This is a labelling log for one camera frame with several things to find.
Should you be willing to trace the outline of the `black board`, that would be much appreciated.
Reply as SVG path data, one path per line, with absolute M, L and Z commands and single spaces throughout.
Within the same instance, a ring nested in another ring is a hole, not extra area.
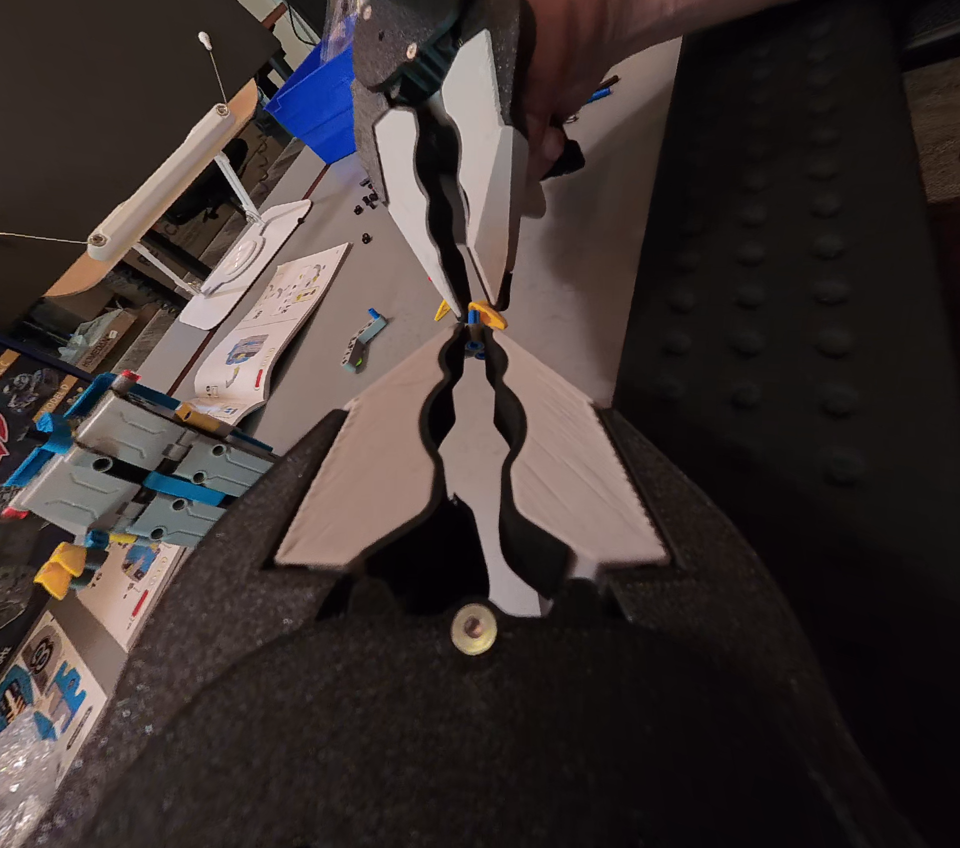
M 281 49 L 237 0 L 1 0 L 1 317 Z

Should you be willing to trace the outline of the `pile of small brick pieces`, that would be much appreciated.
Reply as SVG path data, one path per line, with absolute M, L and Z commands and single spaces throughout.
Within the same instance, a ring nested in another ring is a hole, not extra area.
M 620 80 L 621 78 L 619 73 L 609 74 L 609 76 L 606 77 L 606 79 L 598 86 L 597 90 L 589 98 L 586 104 L 587 105 L 592 104 L 595 101 L 598 101 L 604 97 L 609 96 L 611 91 L 613 90 L 613 87 L 616 84 L 618 84 Z M 372 169 L 367 168 L 367 161 L 364 159 L 367 156 L 362 156 L 360 154 L 361 143 L 359 140 L 356 139 L 356 138 L 359 138 L 359 133 L 358 133 L 359 129 L 357 128 L 357 124 L 360 120 L 360 115 L 356 113 L 356 110 L 358 110 L 357 106 L 359 104 L 356 98 L 360 96 L 363 96 L 365 98 L 367 94 L 370 94 L 370 92 L 366 89 L 366 87 L 362 86 L 359 83 L 359 81 L 356 80 L 356 78 L 351 79 L 350 92 L 351 92 L 352 104 L 354 107 L 353 124 L 354 124 L 354 134 L 356 135 L 356 137 L 354 138 L 356 140 L 356 151 L 357 151 L 358 158 L 360 158 L 361 166 L 366 172 L 366 177 L 364 177 L 364 179 L 362 179 L 360 182 L 361 186 L 365 189 L 365 193 L 362 195 L 362 198 L 361 198 L 362 204 L 361 206 L 354 207 L 354 213 L 359 215 L 362 213 L 364 209 L 373 210 L 380 205 L 386 206 L 387 204 L 386 190 L 387 189 L 385 187 L 385 182 L 382 182 L 382 181 L 375 182 L 375 179 L 374 179 L 375 172 Z M 578 120 L 579 116 L 580 115 L 578 113 L 575 113 L 571 115 L 570 118 L 565 123 L 572 124 L 573 122 L 576 122 Z M 453 132 L 453 129 L 450 128 L 450 126 L 444 127 L 444 125 L 440 125 L 439 135 L 438 135 L 438 138 L 439 138 L 438 147 L 435 145 L 436 150 L 434 150 L 434 148 L 431 148 L 430 152 L 428 152 L 428 154 L 432 153 L 433 155 L 438 156 L 439 168 L 444 170 L 449 168 L 450 172 L 452 172 L 452 166 L 451 166 L 452 161 L 450 160 L 450 158 L 453 157 L 453 142 L 455 140 L 454 134 L 452 132 Z M 570 158 L 568 158 L 567 160 L 570 161 L 570 165 L 568 165 L 568 167 L 571 166 L 570 167 L 571 172 L 576 172 L 584 166 L 583 158 L 580 158 L 580 160 L 578 161 L 576 158 L 573 158 L 573 156 L 570 155 Z M 467 215 L 466 197 L 464 197 L 463 199 L 463 204 L 464 204 L 463 220 L 461 222 L 455 219 L 455 224 L 453 225 L 454 234 L 458 240 L 458 243 L 462 243 L 462 244 L 465 243 L 464 239 L 466 236 L 466 227 L 465 227 L 466 215 Z M 535 219 L 539 219 L 541 217 L 544 217 L 545 213 L 546 213 L 545 202 L 540 196 L 535 196 L 533 207 L 531 207 L 526 214 L 522 214 L 521 217 L 532 217 Z

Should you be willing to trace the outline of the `blue plastic bin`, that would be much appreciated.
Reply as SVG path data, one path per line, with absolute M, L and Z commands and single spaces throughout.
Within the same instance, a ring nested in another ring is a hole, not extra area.
M 288 134 L 330 165 L 356 152 L 353 83 L 353 49 L 348 46 L 325 62 L 318 46 L 265 110 Z

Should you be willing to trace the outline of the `open instruction booklet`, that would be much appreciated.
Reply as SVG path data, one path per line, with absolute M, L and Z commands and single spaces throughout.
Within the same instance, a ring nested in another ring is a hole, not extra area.
M 342 243 L 278 266 L 248 313 L 198 365 L 189 405 L 236 426 L 270 398 L 274 370 L 330 289 L 352 248 Z

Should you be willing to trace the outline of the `small printed paper sheet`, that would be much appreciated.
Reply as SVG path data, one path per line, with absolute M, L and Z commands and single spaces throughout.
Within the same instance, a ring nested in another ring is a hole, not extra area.
M 128 652 L 188 554 L 165 542 L 112 542 L 78 601 Z

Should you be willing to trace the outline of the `person's right hand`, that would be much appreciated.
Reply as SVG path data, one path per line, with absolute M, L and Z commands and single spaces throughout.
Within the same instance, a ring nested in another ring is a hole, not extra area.
M 609 0 L 525 0 L 534 48 L 522 80 L 527 177 L 539 182 L 567 143 L 564 123 L 616 63 L 608 43 Z

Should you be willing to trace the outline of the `clear bags in bin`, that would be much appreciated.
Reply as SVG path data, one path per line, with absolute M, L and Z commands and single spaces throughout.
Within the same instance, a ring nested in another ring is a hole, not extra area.
M 353 45 L 354 29 L 363 0 L 327 0 L 320 62 L 329 63 Z

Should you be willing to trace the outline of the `grey angled beam piece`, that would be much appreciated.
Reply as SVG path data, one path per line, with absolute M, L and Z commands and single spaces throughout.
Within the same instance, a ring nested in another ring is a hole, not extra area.
M 365 369 L 368 361 L 369 347 L 372 340 L 389 325 L 389 320 L 382 314 L 380 315 L 381 319 L 375 322 L 371 319 L 371 317 L 369 317 L 366 325 L 363 326 L 348 342 L 342 358 L 342 367 L 350 374 L 358 374 Z M 364 362 L 361 365 L 361 370 L 354 371 L 354 365 L 352 361 L 354 357 L 361 352 L 364 352 Z

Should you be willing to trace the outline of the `black perforated foam mat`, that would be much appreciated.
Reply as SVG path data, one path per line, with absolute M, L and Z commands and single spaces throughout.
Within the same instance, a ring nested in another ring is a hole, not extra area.
M 958 354 L 894 0 L 683 42 L 613 406 L 743 533 L 930 846 L 958 846 Z

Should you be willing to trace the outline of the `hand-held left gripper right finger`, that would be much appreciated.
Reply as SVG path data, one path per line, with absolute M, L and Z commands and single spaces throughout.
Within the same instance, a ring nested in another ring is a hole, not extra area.
M 487 336 L 493 423 L 508 447 L 499 543 L 541 597 L 572 577 L 669 565 L 669 547 L 593 401 L 503 332 Z

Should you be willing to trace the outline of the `clear plastic bags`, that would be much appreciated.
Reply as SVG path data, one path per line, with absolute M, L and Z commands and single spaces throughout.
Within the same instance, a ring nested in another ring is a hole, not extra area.
M 1 734 L 1 846 L 25 846 L 52 803 L 63 775 L 60 741 L 43 736 L 46 721 L 24 711 Z

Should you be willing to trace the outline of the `blue grey brick robot model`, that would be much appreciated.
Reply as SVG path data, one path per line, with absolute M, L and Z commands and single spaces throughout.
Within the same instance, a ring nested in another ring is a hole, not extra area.
M 71 534 L 33 582 L 54 599 L 90 586 L 112 545 L 194 549 L 279 459 L 269 446 L 132 372 L 97 375 L 3 482 L 7 519 Z

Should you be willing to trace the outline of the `grey desk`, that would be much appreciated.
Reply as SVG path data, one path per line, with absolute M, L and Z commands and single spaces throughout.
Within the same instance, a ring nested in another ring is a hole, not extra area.
M 680 46 L 675 39 L 616 67 L 621 80 L 610 96 L 568 127 L 584 169 L 547 182 L 544 216 L 521 223 L 507 334 L 600 407 L 611 404 L 617 381 Z M 354 213 L 360 180 L 355 156 L 328 167 L 304 149 L 267 200 L 313 204 L 277 264 L 351 242 L 313 318 L 276 365 L 270 398 L 242 423 L 279 454 L 441 329 L 433 320 L 441 299 L 389 214 Z M 389 325 L 371 341 L 365 369 L 350 374 L 342 359 L 371 307 Z M 467 362 L 454 405 L 457 420 L 439 452 L 450 492 L 474 514 L 491 600 L 507 614 L 542 615 L 545 602 L 514 576 L 499 546 L 494 491 L 507 445 L 479 362 Z

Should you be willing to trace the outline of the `white folding book stand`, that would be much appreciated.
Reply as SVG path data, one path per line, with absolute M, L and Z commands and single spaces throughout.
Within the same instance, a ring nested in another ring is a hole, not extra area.
M 138 190 L 116 206 L 84 240 L 3 230 L 2 237 L 10 240 L 83 248 L 82 254 L 44 292 L 44 296 L 59 298 L 84 292 L 102 281 L 129 252 L 135 252 L 170 278 L 188 297 L 198 298 L 203 314 L 194 326 L 211 328 L 220 324 L 228 311 L 218 308 L 217 298 L 231 291 L 236 281 L 247 287 L 311 209 L 311 201 L 302 199 L 261 214 L 231 166 L 225 147 L 252 119 L 257 96 L 256 84 L 249 82 L 231 100 L 222 99 L 207 111 Z M 193 285 L 152 254 L 146 242 L 147 236 L 153 234 L 152 228 L 157 220 L 210 164 L 216 165 L 218 173 L 234 193 L 237 206 L 246 219 L 246 229 L 215 268 L 200 271 L 202 281 Z

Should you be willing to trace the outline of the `dark blue robot kit box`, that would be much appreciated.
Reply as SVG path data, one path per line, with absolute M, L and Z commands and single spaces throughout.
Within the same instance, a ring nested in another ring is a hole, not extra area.
M 41 442 L 36 419 L 62 414 L 86 391 L 91 375 L 34 357 L 2 339 L 1 483 Z M 69 534 L 36 515 L 3 517 L 1 525 L 1 661 L 12 656 L 42 613 L 48 596 L 34 583 L 37 570 Z

